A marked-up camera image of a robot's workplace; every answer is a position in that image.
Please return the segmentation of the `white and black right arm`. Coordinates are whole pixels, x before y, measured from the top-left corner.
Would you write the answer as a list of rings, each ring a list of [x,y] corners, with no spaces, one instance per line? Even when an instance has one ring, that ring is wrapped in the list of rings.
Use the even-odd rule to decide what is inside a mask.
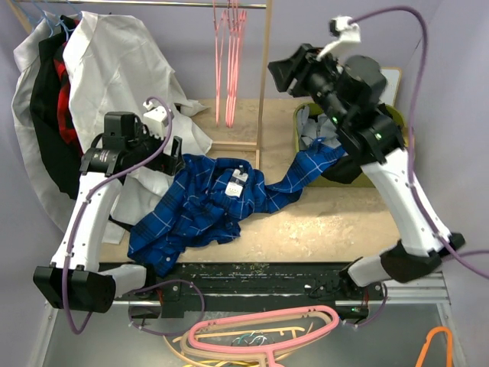
[[[380,107],[387,80],[377,61],[354,55],[344,64],[331,54],[321,60],[319,48],[301,44],[284,60],[268,64],[277,90],[309,96],[335,126],[342,147],[375,186],[400,233],[392,248],[359,258],[341,273],[340,291],[359,298],[373,283],[407,283],[434,272],[444,257],[465,245],[462,234],[444,224],[432,229],[425,215],[435,216],[414,174],[402,132]]]

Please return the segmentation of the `blue plaid shirt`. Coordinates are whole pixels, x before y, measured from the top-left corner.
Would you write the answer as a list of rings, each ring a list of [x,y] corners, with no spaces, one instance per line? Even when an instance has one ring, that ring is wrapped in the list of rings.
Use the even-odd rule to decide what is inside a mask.
[[[330,148],[317,138],[296,154],[282,180],[267,184],[248,161],[185,154],[184,168],[160,202],[131,229],[128,257],[163,277],[187,248],[232,242],[243,219],[298,201],[303,188],[344,155],[342,146]]]

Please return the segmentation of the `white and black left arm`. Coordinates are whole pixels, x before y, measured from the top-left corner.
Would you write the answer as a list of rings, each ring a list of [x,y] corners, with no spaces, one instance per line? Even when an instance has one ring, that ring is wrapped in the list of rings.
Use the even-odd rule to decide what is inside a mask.
[[[152,298],[157,281],[143,265],[100,271],[102,238],[126,175],[147,167],[173,176],[183,167],[182,139],[171,134],[172,110],[162,106],[142,117],[109,112],[104,128],[82,156],[79,193],[63,241],[48,266],[36,267],[33,281],[57,309],[105,313],[115,298],[132,292]]]

